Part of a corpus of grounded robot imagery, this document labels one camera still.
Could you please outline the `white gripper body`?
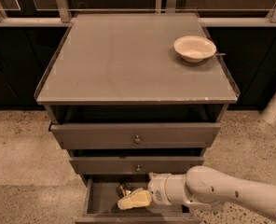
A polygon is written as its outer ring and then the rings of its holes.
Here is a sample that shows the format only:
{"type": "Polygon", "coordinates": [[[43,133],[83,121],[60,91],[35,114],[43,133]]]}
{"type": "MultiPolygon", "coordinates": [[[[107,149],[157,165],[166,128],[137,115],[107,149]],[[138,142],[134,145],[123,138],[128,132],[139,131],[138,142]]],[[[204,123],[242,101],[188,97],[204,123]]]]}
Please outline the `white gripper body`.
{"type": "Polygon", "coordinates": [[[155,204],[171,205],[171,202],[168,199],[165,189],[165,183],[169,176],[170,174],[159,174],[153,179],[149,178],[147,188],[151,194],[152,201],[155,204]]]}

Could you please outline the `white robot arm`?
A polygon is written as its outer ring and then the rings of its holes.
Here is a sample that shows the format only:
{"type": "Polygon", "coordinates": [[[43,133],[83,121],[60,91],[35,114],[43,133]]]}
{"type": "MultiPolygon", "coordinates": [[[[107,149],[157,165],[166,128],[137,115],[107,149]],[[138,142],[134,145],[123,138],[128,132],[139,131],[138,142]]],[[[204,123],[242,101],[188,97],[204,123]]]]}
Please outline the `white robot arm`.
{"type": "Polygon", "coordinates": [[[121,210],[181,204],[202,211],[218,211],[235,203],[276,222],[276,186],[226,175],[206,166],[194,166],[181,175],[150,175],[147,188],[119,199],[121,210]]]}

